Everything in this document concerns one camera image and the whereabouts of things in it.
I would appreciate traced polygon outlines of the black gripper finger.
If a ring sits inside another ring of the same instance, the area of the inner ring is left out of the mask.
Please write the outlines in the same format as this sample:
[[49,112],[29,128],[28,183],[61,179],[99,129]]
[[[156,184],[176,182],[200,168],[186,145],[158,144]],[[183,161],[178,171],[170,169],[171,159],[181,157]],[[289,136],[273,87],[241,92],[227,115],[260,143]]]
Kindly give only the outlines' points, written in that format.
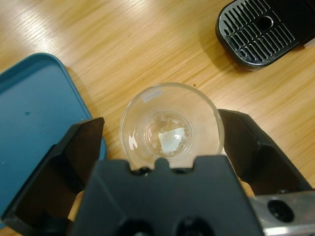
[[273,139],[247,114],[219,110],[224,150],[236,175],[255,195],[311,191],[313,188]]
[[20,234],[68,234],[68,215],[99,159],[104,119],[72,125],[14,196],[1,222]]

